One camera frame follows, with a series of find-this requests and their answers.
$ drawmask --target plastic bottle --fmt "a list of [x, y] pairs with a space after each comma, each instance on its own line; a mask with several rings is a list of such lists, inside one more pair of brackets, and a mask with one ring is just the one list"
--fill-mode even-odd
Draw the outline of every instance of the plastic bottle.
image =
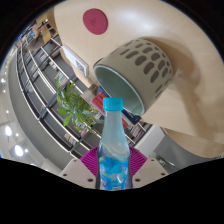
[[122, 98], [104, 98], [103, 110], [105, 123], [98, 153], [101, 185], [105, 190], [124, 190], [130, 150], [122, 125]]

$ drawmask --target bottle label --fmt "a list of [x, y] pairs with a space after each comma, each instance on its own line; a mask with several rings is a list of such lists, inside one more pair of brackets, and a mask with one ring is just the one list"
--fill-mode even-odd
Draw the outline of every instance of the bottle label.
[[127, 186], [128, 161], [100, 157], [101, 184], [105, 190], [124, 190]]

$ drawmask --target red circle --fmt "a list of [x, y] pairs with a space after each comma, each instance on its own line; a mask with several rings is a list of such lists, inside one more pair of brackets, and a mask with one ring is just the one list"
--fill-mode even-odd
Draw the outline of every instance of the red circle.
[[99, 9], [89, 9], [83, 15], [86, 28], [93, 34], [100, 35], [107, 30], [108, 22], [105, 14]]

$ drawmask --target potted plant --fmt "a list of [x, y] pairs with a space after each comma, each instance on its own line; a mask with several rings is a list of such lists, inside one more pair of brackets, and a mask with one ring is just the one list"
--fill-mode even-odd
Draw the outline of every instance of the potted plant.
[[78, 91], [75, 91], [75, 84], [68, 82], [66, 88], [62, 90], [60, 88], [59, 77], [56, 80], [57, 86], [57, 102], [62, 109], [58, 109], [59, 114], [67, 115], [64, 119], [64, 126], [68, 125], [69, 121], [72, 119], [74, 128], [78, 131], [83, 130], [81, 127], [76, 126], [75, 120], [78, 122], [84, 123], [88, 130], [96, 134], [92, 130], [91, 126], [100, 123], [103, 124], [104, 120], [96, 119], [94, 116], [98, 111], [89, 105], [80, 95]]

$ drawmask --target pink surface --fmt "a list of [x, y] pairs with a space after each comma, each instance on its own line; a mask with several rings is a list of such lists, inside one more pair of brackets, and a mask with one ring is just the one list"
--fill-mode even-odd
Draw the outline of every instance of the pink surface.
[[107, 30], [108, 22], [105, 14], [98, 9], [89, 9], [83, 15], [86, 28], [93, 34], [100, 35]]
[[[147, 157], [144, 156], [137, 149], [130, 148], [130, 159], [129, 159], [129, 172], [131, 179], [136, 174], [136, 172], [142, 167], [142, 165], [146, 162]], [[99, 147], [95, 147], [87, 152], [80, 159], [82, 163], [91, 171], [91, 173], [96, 177], [98, 173], [98, 158], [97, 158], [97, 150]]]

